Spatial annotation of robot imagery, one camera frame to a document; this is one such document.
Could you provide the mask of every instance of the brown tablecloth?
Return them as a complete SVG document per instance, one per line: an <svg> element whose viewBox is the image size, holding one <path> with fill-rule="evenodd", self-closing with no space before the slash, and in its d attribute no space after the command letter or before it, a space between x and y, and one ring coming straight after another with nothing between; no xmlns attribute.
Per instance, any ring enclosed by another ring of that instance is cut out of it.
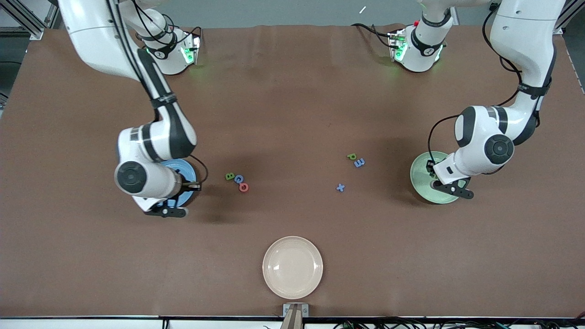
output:
<svg viewBox="0 0 585 329"><path fill-rule="evenodd" d="M515 75L478 27L453 28L422 74L362 32L204 31L199 65L168 81L211 175L187 217L162 219L113 182L118 133L153 117L142 87L94 71L65 31L46 30L0 120L0 314L280 314L261 262L287 235L323 256L303 299L314 316L583 311L585 105L563 40L536 134L498 174L472 179L473 200L431 205L409 179L431 126L506 99ZM433 148L456 149L453 122Z"/></svg>

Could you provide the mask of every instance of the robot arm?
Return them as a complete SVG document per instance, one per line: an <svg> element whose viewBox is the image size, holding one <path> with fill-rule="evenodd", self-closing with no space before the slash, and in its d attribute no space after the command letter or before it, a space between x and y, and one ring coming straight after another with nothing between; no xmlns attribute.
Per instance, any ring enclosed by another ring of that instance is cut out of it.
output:
<svg viewBox="0 0 585 329"><path fill-rule="evenodd" d="M422 5L418 24L397 31L390 44L392 58L407 70L424 72L439 60L443 41L453 26L450 7L472 7L490 0L417 0Z"/></svg>
<svg viewBox="0 0 585 329"><path fill-rule="evenodd" d="M560 0L502 1L490 40L497 53L522 70L519 93L510 107L473 106L459 115L455 138L460 148L433 166L442 185L497 170L510 160L514 146L532 136L552 81L552 31L563 4Z"/></svg>
<svg viewBox="0 0 585 329"><path fill-rule="evenodd" d="M187 157L197 144L195 131L158 65L128 35L117 0L59 5L79 57L98 71L141 82L151 99L156 119L120 133L114 175L116 185L149 211L180 191L182 177L160 162Z"/></svg>
<svg viewBox="0 0 585 329"><path fill-rule="evenodd" d="M119 5L125 21L140 35L146 49L164 74L181 73L197 62L199 36L169 26L163 15L151 9L161 0L127 0Z"/></svg>

